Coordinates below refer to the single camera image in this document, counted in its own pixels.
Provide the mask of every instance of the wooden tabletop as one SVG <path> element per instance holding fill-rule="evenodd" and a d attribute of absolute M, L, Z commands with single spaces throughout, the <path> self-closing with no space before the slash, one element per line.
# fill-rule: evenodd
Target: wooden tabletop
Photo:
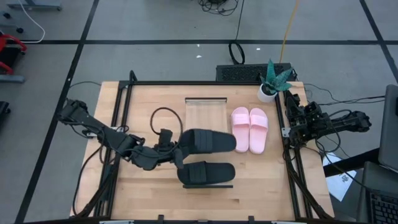
<path fill-rule="evenodd" d="M 301 103 L 306 105 L 303 83 L 291 84 L 291 92 L 298 93 Z M 99 93 L 94 117 L 107 125 L 111 124 L 117 86 L 117 82 L 103 82 Z M 167 106 L 175 110 L 185 128 L 187 97 L 227 98 L 225 108 L 229 131 L 230 116 L 235 108 L 260 108 L 268 116 L 269 131 L 266 147 L 261 155 L 254 155 L 249 151 L 244 154 L 233 151 L 202 156 L 206 161 L 230 162 L 234 165 L 236 177 L 231 181 L 233 189 L 183 189 L 173 164 L 162 164 L 152 171 L 144 171 L 131 163 L 121 161 L 112 218 L 155 220 L 158 215 L 165 215 L 166 220 L 247 220 L 248 216 L 254 215 L 256 220 L 294 220 L 288 175 L 282 158 L 283 147 L 276 105 L 275 102 L 261 103 L 257 99 L 257 91 L 258 86 L 134 86 L 127 125 L 130 127 L 129 133 L 146 138 L 147 146 L 153 146 L 158 140 L 158 136 L 149 126 L 149 118 L 158 107 Z M 123 102 L 124 100 L 121 103 L 118 125 L 121 122 Z M 175 115 L 169 111 L 156 114 L 154 128 L 172 130 L 174 140 L 177 140 L 180 132 Z M 85 159 L 98 146 L 96 139 L 89 140 Z M 310 142 L 308 147 L 315 149 L 313 142 Z M 301 155 L 309 191 L 325 211 L 334 216 L 319 155 L 308 149 L 302 149 Z M 76 200 L 78 211 L 86 205 L 98 188 L 101 171 L 102 164 L 99 159 L 94 158 L 87 164 Z M 304 217 L 302 194 L 298 188 L 297 195 L 301 216 Z"/>

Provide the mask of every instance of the black slipper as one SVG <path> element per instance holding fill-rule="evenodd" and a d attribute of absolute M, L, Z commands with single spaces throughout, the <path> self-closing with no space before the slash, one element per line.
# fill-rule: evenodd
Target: black slipper
<path fill-rule="evenodd" d="M 177 170 L 178 179 L 185 185 L 207 185 L 227 182 L 235 178 L 235 168 L 230 163 L 194 162 Z"/>
<path fill-rule="evenodd" d="M 187 147 L 189 154 L 231 152 L 236 147 L 232 134 L 205 129 L 189 129 L 182 133 L 180 147 Z"/>

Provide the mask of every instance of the pink slipper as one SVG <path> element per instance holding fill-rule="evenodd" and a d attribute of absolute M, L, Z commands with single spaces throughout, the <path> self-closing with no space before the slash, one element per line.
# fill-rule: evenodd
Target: pink slipper
<path fill-rule="evenodd" d="M 236 138 L 236 151 L 246 152 L 249 149 L 249 111 L 245 107 L 236 108 L 231 114 L 232 134 Z"/>
<path fill-rule="evenodd" d="M 250 111 L 250 137 L 249 148 L 254 154 L 264 152 L 268 132 L 268 118 L 265 112 L 259 108 Z"/>

